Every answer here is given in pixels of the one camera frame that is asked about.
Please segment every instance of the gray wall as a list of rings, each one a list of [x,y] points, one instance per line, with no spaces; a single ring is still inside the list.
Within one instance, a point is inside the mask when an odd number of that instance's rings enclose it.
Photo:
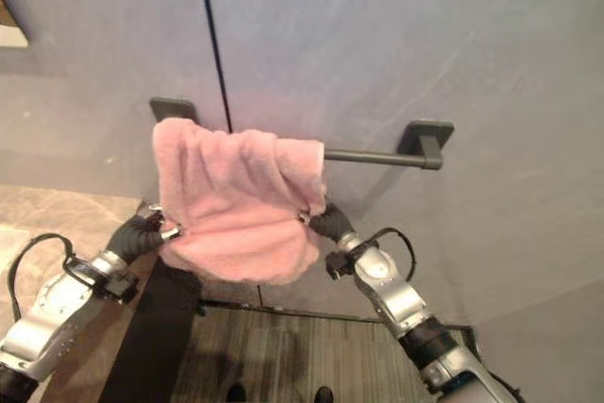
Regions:
[[[603,277],[603,2],[211,0],[236,129],[391,151],[456,124],[440,172],[329,162],[328,187],[362,232],[409,232],[417,288],[472,323]],[[322,267],[264,301],[368,313]]]
[[[226,127],[203,0],[7,2],[31,46],[0,48],[0,182],[152,193],[151,96]]]
[[[527,402],[602,401],[603,296],[599,281],[478,326],[487,364]]]

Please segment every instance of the black towel bar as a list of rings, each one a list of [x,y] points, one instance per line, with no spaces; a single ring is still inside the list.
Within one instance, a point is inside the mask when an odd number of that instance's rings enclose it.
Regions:
[[[199,125],[195,105],[185,99],[151,98],[151,110],[158,122],[167,117],[190,118]],[[421,169],[438,170],[443,166],[441,150],[453,133],[449,122],[416,120],[405,128],[396,153],[374,151],[325,150],[326,160],[365,162],[371,164],[404,165]]]

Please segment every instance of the gray carpet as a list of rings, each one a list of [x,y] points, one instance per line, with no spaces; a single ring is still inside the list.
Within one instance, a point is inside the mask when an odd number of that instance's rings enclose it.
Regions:
[[[431,402],[385,327],[355,321],[207,309],[193,323],[172,403],[225,401],[235,382],[248,401]]]

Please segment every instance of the towel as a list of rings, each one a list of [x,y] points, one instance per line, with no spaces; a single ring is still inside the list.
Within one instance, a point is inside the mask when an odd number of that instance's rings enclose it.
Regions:
[[[187,119],[155,126],[159,199],[184,228],[160,255],[202,278],[283,284],[319,256],[297,220],[325,210],[324,145],[247,130],[208,131]]]

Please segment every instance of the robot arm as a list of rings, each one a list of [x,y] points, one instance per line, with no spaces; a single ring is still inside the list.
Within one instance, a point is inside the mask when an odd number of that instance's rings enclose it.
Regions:
[[[33,307],[0,344],[0,401],[26,402],[105,300],[124,304],[134,297],[138,279],[127,266],[179,234],[177,228],[159,233],[159,207],[146,210],[118,228],[93,260],[67,260],[65,273],[43,285]]]
[[[408,279],[398,273],[390,255],[380,250],[376,241],[364,241],[337,207],[329,203],[325,214],[303,220],[337,244],[338,252],[327,256],[327,271],[334,279],[354,277],[359,290],[370,299],[380,320],[419,370],[428,390],[440,394],[439,401],[523,401],[495,381],[465,346],[457,344]]]

